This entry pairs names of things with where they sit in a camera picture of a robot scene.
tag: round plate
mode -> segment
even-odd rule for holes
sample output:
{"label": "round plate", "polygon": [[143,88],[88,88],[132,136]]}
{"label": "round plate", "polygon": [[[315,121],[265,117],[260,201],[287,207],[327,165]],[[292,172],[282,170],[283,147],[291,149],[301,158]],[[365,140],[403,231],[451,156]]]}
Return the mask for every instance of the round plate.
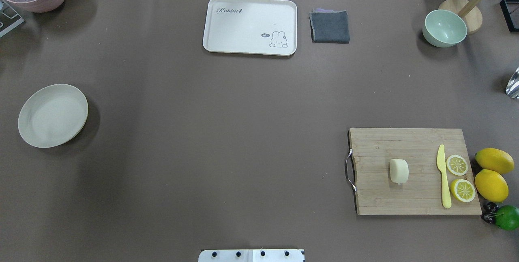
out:
{"label": "round plate", "polygon": [[18,131],[31,146],[49,148],[71,140],[87,121],[88,103],[76,87],[55,84],[35,92],[18,116]]}

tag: white plate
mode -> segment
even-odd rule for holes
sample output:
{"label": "white plate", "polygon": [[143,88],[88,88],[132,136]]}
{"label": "white plate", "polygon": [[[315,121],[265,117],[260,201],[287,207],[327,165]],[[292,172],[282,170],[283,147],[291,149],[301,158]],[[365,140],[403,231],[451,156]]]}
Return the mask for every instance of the white plate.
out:
{"label": "white plate", "polygon": [[18,131],[31,146],[59,146],[76,136],[85,125],[88,103],[76,87],[55,84],[35,92],[18,116]]}
{"label": "white plate", "polygon": [[282,0],[211,0],[203,45],[211,52],[292,55],[297,6]]}

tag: rectangular white tray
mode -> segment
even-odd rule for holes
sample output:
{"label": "rectangular white tray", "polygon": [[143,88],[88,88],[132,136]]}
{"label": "rectangular white tray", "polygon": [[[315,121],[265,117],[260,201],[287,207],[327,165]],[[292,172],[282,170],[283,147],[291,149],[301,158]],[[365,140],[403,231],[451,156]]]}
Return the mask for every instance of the rectangular white tray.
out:
{"label": "rectangular white tray", "polygon": [[203,45],[210,52],[292,55],[297,7],[284,0],[211,0]]}

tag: gray cloth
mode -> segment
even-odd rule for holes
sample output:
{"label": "gray cloth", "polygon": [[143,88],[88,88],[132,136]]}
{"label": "gray cloth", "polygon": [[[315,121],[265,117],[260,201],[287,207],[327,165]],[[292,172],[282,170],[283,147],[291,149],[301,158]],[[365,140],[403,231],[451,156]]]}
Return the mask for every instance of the gray cloth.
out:
{"label": "gray cloth", "polygon": [[318,43],[349,43],[346,11],[312,11],[310,13],[312,40]]}

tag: knife blade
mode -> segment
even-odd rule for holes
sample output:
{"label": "knife blade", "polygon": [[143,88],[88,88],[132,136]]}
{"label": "knife blade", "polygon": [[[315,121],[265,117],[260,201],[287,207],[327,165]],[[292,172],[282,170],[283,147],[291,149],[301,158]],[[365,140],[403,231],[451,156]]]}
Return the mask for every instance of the knife blade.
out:
{"label": "knife blade", "polygon": [[442,205],[445,208],[450,208],[452,201],[450,200],[449,184],[447,182],[447,164],[445,163],[445,146],[443,144],[440,144],[438,149],[436,166],[442,172]]}

